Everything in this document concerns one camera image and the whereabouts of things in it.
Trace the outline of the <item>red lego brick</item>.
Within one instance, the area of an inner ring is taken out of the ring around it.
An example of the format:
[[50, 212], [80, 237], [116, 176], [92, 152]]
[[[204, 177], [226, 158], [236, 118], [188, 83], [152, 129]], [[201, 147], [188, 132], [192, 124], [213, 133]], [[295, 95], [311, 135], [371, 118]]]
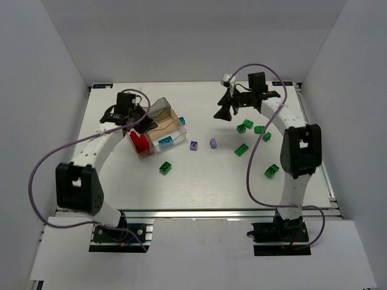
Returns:
[[137, 153], [142, 153], [150, 148], [149, 141], [144, 134], [138, 135], [136, 131], [130, 131], [129, 137]]

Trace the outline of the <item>long cyan lego brick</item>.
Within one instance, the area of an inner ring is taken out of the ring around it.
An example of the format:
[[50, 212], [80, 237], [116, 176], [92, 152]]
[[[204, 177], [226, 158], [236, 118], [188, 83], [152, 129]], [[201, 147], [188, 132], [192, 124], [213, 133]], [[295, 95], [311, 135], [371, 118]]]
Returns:
[[160, 146], [160, 148], [169, 147], [169, 146], [173, 145], [173, 143], [174, 143], [174, 140], [171, 136], [165, 137], [165, 138], [160, 139], [158, 141], [158, 145]]

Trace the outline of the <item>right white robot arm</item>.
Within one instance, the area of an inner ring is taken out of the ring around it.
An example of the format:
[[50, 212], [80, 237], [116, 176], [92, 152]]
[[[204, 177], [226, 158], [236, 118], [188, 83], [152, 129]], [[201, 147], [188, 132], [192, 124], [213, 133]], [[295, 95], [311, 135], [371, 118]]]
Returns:
[[278, 216], [285, 222], [297, 222], [302, 216], [302, 204], [311, 176], [322, 163], [321, 129], [317, 124], [308, 124], [298, 118], [283, 104], [284, 99], [276, 91], [269, 91], [265, 74], [249, 74], [249, 89], [239, 92], [235, 77], [225, 74], [221, 84], [227, 88], [218, 102], [221, 108], [214, 118], [232, 120], [239, 108], [252, 107], [272, 121], [283, 140], [280, 163], [285, 172], [281, 201], [276, 206]]

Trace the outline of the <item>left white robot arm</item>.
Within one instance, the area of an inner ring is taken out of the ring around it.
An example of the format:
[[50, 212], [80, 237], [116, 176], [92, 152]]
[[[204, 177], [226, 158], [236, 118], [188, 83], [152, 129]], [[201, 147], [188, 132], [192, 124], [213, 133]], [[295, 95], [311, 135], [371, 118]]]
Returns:
[[116, 145], [131, 129], [144, 133], [155, 127], [150, 118], [150, 106], [136, 102], [148, 96], [136, 89], [124, 89], [117, 94], [116, 104], [101, 117], [94, 135], [87, 139], [83, 150], [68, 163], [55, 170], [57, 206], [82, 213], [93, 222], [119, 230], [126, 228], [125, 215], [105, 201], [99, 172]]

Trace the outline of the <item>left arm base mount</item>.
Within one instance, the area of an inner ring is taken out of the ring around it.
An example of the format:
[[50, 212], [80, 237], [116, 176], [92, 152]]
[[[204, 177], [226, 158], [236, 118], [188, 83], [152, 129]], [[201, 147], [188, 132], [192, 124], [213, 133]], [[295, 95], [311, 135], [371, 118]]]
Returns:
[[145, 253], [151, 244], [152, 221], [128, 221], [127, 229], [137, 236], [139, 241], [127, 231], [109, 230], [103, 226], [93, 228], [89, 243], [91, 253]]

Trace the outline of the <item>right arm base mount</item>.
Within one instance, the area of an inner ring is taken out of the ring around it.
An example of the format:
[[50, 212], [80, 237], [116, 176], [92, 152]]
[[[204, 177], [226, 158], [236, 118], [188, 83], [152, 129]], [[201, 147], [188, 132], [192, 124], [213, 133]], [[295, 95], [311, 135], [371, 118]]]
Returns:
[[309, 256], [309, 236], [302, 217], [283, 220], [280, 216], [271, 222], [252, 224], [247, 237], [253, 239], [256, 257]]

